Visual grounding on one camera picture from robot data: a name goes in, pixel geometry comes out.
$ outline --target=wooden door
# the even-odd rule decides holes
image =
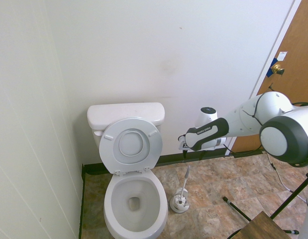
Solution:
[[[275,91],[285,94],[291,102],[308,102],[308,0],[301,4],[276,54],[287,51],[284,61],[277,64],[285,69],[282,76],[265,77],[258,94],[272,84]],[[232,151],[254,150],[260,146],[259,135],[238,137]]]

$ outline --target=brass door knob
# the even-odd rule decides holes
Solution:
[[[272,72],[274,74],[283,75],[283,73],[284,73],[284,69],[282,69],[280,65],[275,65],[275,66],[271,67],[271,69],[272,69]]]

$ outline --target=toilet lid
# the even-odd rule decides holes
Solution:
[[[112,174],[154,168],[163,141],[154,124],[142,118],[125,118],[110,124],[100,141],[100,156]]]

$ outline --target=wooden seat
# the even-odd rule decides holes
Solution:
[[[232,239],[290,239],[264,212],[259,213]]]

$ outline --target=toilet brush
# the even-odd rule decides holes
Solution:
[[[187,202],[188,191],[185,189],[185,184],[189,176],[189,171],[190,166],[188,166],[187,168],[183,187],[177,189],[175,195],[169,201],[169,206],[175,213],[184,213],[189,208],[189,203]]]

